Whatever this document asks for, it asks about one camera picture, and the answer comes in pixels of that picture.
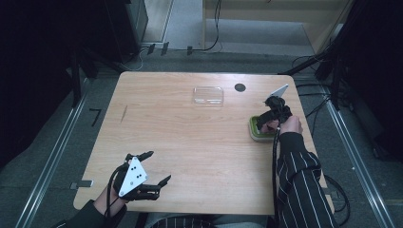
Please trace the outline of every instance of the wire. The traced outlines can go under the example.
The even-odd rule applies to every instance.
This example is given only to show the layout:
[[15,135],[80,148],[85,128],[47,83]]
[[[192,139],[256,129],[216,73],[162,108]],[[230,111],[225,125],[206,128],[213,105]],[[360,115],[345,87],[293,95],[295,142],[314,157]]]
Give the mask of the wire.
[[277,147],[278,147],[278,136],[279,136],[279,131],[281,129],[281,120],[284,118],[284,113],[282,112],[282,109],[284,108],[283,103],[279,97],[273,97],[278,99],[280,103],[280,107],[278,108],[279,110],[279,117],[278,117],[278,127],[276,130],[276,135],[273,140],[273,158],[272,158],[272,183],[273,183],[273,201],[274,201],[274,207],[275,207],[275,226],[278,227],[279,225],[279,217],[278,217],[278,203],[277,203]]
[[[141,47],[140,47],[140,53],[142,53],[144,50],[147,50],[147,49],[149,49],[149,47],[147,47],[147,46],[141,46]],[[125,62],[125,64],[131,62],[131,61],[134,59],[134,57],[136,57],[136,54],[131,54],[131,55],[130,55],[130,58]]]
[[[304,55],[304,56],[299,56],[295,60],[293,60],[293,62],[291,63],[291,68],[294,68],[294,64],[296,63],[296,61],[299,59],[302,59],[302,58],[308,58],[307,60],[314,58],[317,61],[317,63],[332,62],[332,60],[319,60],[319,59],[317,59],[316,55]],[[309,68],[311,68],[314,71],[317,71],[317,69],[313,68],[312,65],[310,65]]]
[[316,106],[309,114],[307,114],[305,116],[305,118],[308,118],[309,116],[311,116],[312,114],[315,114],[314,117],[314,122],[312,123],[312,131],[311,131],[311,136],[314,136],[315,133],[315,127],[317,125],[317,114],[319,112],[319,110],[326,105],[326,103],[328,103],[330,101],[330,96],[327,96],[318,106]]
[[300,96],[300,97],[304,97],[304,96],[316,96],[316,95],[330,96],[331,94],[329,94],[329,93],[305,93],[305,94],[298,94],[298,96]]
[[303,86],[327,86],[327,87],[331,87],[330,85],[323,85],[323,84],[301,84],[301,85],[296,85],[296,87],[303,87]]
[[341,194],[341,196],[343,196],[343,198],[344,198],[344,205],[342,206],[342,208],[341,208],[341,209],[338,209],[338,210],[335,209],[336,212],[341,212],[344,208],[347,207],[347,215],[346,215],[346,218],[338,224],[339,226],[342,226],[342,225],[344,225],[344,224],[349,220],[349,218],[350,218],[351,206],[350,206],[349,199],[348,199],[348,197],[347,197],[347,194],[344,192],[343,188],[340,186],[340,184],[338,184],[335,180],[333,180],[332,178],[330,178],[330,177],[327,176],[327,175],[324,175],[324,177],[325,177],[325,180],[327,180],[330,184],[332,184],[332,186],[334,186],[334,187],[337,189],[337,191]]
[[121,166],[119,166],[119,167],[117,167],[116,169],[115,169],[115,171],[113,171],[113,173],[112,173],[112,175],[110,176],[110,178],[109,178],[109,182],[107,183],[107,195],[106,195],[106,211],[105,211],[105,214],[106,214],[106,219],[107,220],[110,220],[111,219],[111,216],[110,216],[110,207],[113,205],[113,203],[115,203],[115,201],[117,200],[117,199],[115,199],[115,201],[113,201],[113,203],[110,203],[110,191],[111,191],[111,188],[112,188],[112,182],[113,182],[113,179],[115,178],[115,176],[116,176],[116,174],[121,170],[121,169],[123,169],[124,168],[124,164],[123,165],[121,165]]
[[129,67],[127,67],[126,65],[123,65],[123,64],[120,64],[120,66],[123,67],[123,68],[125,68],[125,69],[127,69],[127,70],[129,70],[129,71],[139,71],[140,69],[143,68],[143,58],[142,58],[142,54],[143,54],[143,52],[145,52],[146,50],[148,50],[148,48],[145,48],[145,49],[141,50],[140,53],[139,53],[139,59],[140,59],[140,61],[141,61],[140,67],[138,67],[138,68],[136,68],[136,69],[132,69],[132,68],[129,68]]
[[[216,5],[216,9],[215,9],[215,13],[214,13],[214,21],[215,21],[216,32],[217,32],[216,40],[215,40],[214,44],[211,47],[205,48],[205,49],[192,49],[193,52],[217,53],[217,52],[220,52],[222,50],[222,43],[220,42],[220,46],[221,46],[220,50],[214,51],[214,52],[207,52],[208,50],[210,50],[213,47],[215,47],[216,44],[219,42],[219,38],[220,38],[220,30],[219,30],[220,15],[221,15],[221,0],[218,0],[217,5]],[[167,50],[188,51],[187,49],[177,49],[177,48],[168,48]]]

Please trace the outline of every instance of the black and white striped shirt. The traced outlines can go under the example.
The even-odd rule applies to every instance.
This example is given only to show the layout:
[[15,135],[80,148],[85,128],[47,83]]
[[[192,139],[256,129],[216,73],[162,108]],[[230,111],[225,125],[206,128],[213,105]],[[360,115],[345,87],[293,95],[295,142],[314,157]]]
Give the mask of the black and white striped shirt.
[[338,227],[319,184],[321,167],[298,133],[279,136],[279,227]]

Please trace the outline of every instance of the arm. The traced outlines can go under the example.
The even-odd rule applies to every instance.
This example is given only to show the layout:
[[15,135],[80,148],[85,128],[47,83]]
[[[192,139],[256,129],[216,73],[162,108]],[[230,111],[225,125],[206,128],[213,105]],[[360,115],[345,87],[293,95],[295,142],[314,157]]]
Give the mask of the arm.
[[338,227],[319,184],[320,162],[306,150],[301,132],[299,118],[292,116],[278,138],[279,227]]
[[[106,188],[101,195],[94,201],[89,200],[86,205],[81,209],[73,218],[64,220],[54,225],[54,228],[98,228],[104,227],[108,221],[106,220]],[[112,188],[110,192],[111,200],[116,201],[110,207],[110,215],[112,216],[111,223],[118,224],[126,212],[126,200],[118,199],[118,195]]]

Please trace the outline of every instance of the transparent lid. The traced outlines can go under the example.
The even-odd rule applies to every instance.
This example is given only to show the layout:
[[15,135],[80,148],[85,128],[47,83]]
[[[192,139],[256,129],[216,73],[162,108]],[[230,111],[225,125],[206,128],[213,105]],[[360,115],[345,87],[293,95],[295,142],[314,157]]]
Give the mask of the transparent lid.
[[199,106],[223,106],[224,90],[218,86],[197,86],[193,90],[193,103]]

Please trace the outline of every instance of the wooden table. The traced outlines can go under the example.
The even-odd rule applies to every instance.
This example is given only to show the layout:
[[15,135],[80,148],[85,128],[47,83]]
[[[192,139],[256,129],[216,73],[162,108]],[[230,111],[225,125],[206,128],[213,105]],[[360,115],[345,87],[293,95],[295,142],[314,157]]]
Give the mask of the wooden table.
[[[237,92],[235,84],[246,90]],[[142,165],[156,184],[172,179],[157,201],[130,202],[128,210],[211,214],[273,215],[272,144],[254,142],[251,116],[268,110],[263,101],[280,86],[300,117],[307,149],[315,152],[294,81],[289,76],[125,72],[111,99],[74,206],[82,208],[107,185],[127,153],[153,150]],[[223,106],[192,102],[197,86],[223,89]]]
[[[218,0],[202,1],[201,45],[206,19],[214,19]],[[353,0],[221,0],[220,19],[300,22],[315,53],[330,42],[337,26],[344,23]]]

